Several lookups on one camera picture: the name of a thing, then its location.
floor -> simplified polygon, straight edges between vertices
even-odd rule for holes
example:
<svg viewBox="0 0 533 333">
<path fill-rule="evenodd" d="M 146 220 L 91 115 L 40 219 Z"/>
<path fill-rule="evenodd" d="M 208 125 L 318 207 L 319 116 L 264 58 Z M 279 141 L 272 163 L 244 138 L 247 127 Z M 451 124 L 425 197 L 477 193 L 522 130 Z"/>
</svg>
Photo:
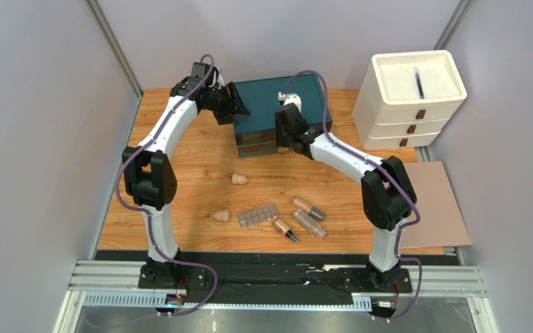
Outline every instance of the floor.
<svg viewBox="0 0 533 333">
<path fill-rule="evenodd" d="M 396 313 L 401 313 L 410 300 L 400 302 Z M 229 332 L 229 333 L 353 333 L 353 332 L 476 332 L 474 319 L 466 298 L 419 298 L 412 312 L 391 325 L 372 321 L 362 311 L 285 311 L 200 309 L 182 317 L 151 318 L 140 321 L 120 332 Z M 88 326 L 90 323 L 109 326 L 120 325 L 153 314 L 144 307 L 84 307 L 76 332 L 101 332 Z"/>
<path fill-rule="evenodd" d="M 330 90 L 332 132 L 359 147 L 351 117 L 358 90 Z M 137 145 L 149 134 L 169 98 L 168 89 L 148 89 L 129 141 Z M 404 163 L 416 162 L 413 148 L 372 152 L 395 155 Z M 232 125 L 218 126 L 211 112 L 202 111 L 179 141 L 171 164 L 178 179 L 172 203 L 174 236 L 181 250 L 368 253 L 372 225 L 363 213 L 360 186 L 332 167 L 295 153 L 239 159 Z M 232 173 L 248 176 L 247 185 L 232 185 Z M 124 191 L 125 199 L 130 199 Z M 324 239 L 307 233 L 291 215 L 290 202 L 300 196 L 327 214 Z M 261 223 L 241 229 L 237 213 L 275 203 L 281 218 L 300 238 L 294 244 L 270 225 Z M 214 221 L 213 212 L 229 209 L 230 222 Z M 124 209 L 112 198 L 99 243 L 100 249 L 147 249 L 142 215 Z M 404 249 L 404 253 L 443 253 L 443 248 Z"/>
</svg>

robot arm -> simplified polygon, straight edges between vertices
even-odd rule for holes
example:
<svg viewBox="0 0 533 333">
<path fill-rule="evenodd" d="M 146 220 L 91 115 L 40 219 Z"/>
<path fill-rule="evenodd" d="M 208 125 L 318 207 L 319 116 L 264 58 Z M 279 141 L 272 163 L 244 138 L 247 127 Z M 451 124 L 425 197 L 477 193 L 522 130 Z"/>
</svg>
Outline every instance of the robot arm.
<svg viewBox="0 0 533 333">
<path fill-rule="evenodd" d="M 178 244 L 174 239 L 171 220 L 171 202 L 176 194 L 177 182 L 170 165 L 170 158 L 186 127 L 203 109 L 213 111 L 220 125 L 235 123 L 236 120 L 233 117 L 235 114 L 250 115 L 237 93 L 235 84 L 225 85 L 219 70 L 214 71 L 212 82 L 207 82 L 197 93 L 174 109 L 174 106 L 198 85 L 209 70 L 209 65 L 195 62 L 191 76 L 176 84 L 160 120 L 138 146 L 143 146 L 150 140 L 153 140 L 153 143 L 137 155 L 125 170 L 127 194 L 133 197 L 135 204 L 151 213 L 152 230 L 149 230 L 146 224 L 146 231 L 150 241 L 148 256 L 154 262 L 163 263 L 165 260 L 152 245 L 150 232 L 155 236 L 157 247 L 165 255 L 174 259 L 178 253 Z M 123 162 L 136 150 L 137 148 L 133 147 L 125 148 Z M 144 167 L 148 165 L 150 165 L 150 171 L 145 171 Z"/>
<path fill-rule="evenodd" d="M 332 133 L 324 133 L 321 125 L 309 127 L 301 116 L 301 102 L 289 102 L 297 101 L 297 95 L 280 95 L 279 100 L 282 106 L 275 113 L 277 142 L 292 148 L 296 153 L 334 167 L 361 185 L 364 211 L 373 224 L 368 280 L 378 289 L 387 287 L 400 268 L 400 262 L 394 253 L 398 227 L 406 223 L 411 210 L 392 185 L 384 185 L 388 180 L 366 161 L 375 162 L 388 171 L 416 203 L 416 194 L 403 163 L 394 156 L 383 160 L 361 152 L 338 140 Z"/>
</svg>

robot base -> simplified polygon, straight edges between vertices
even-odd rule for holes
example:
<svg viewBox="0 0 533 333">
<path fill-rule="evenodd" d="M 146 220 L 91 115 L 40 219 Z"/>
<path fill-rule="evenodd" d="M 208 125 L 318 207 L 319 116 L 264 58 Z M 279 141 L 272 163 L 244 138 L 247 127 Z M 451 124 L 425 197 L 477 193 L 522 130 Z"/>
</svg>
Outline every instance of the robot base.
<svg viewBox="0 0 533 333">
<path fill-rule="evenodd" d="M 148 257 L 146 264 L 142 266 L 137 286 L 141 289 L 173 289 L 182 277 L 182 266 L 157 262 Z"/>
<path fill-rule="evenodd" d="M 406 268 L 399 268 L 385 283 L 372 283 L 369 268 L 342 268 L 344 290 L 351 293 L 396 293 L 396 285 L 400 293 L 411 293 L 412 283 Z"/>
</svg>

beige sponge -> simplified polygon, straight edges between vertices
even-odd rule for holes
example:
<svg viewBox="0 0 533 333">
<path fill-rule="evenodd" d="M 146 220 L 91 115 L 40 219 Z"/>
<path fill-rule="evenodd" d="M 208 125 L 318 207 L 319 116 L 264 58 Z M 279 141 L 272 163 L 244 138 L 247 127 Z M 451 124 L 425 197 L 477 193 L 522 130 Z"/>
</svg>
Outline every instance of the beige sponge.
<svg viewBox="0 0 533 333">
<path fill-rule="evenodd" d="M 229 222 L 232 218 L 229 210 L 221 210 L 220 212 L 213 213 L 213 219 L 215 221 Z"/>
<path fill-rule="evenodd" d="M 248 178 L 239 173 L 234 173 L 232 175 L 232 184 L 244 185 L 248 183 Z"/>
</svg>

drawer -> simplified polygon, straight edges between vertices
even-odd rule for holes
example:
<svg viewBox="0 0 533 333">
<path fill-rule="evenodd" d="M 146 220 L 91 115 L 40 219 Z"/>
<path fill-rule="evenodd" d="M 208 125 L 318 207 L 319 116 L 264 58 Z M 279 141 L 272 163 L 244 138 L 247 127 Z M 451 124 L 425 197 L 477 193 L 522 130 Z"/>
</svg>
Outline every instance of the drawer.
<svg viewBox="0 0 533 333">
<path fill-rule="evenodd" d="M 400 137 L 402 135 L 438 133 L 448 120 L 422 121 L 419 123 L 374 123 L 369 131 L 369 136 Z"/>
<path fill-rule="evenodd" d="M 428 146 L 439 133 L 403 135 L 400 137 L 367 137 L 363 148 L 374 151 L 378 149 Z"/>
<path fill-rule="evenodd" d="M 449 119 L 459 107 L 451 105 L 427 105 L 417 107 L 404 105 L 403 109 L 381 108 L 375 117 L 376 123 L 420 123 L 423 121 L 438 121 Z"/>
</svg>

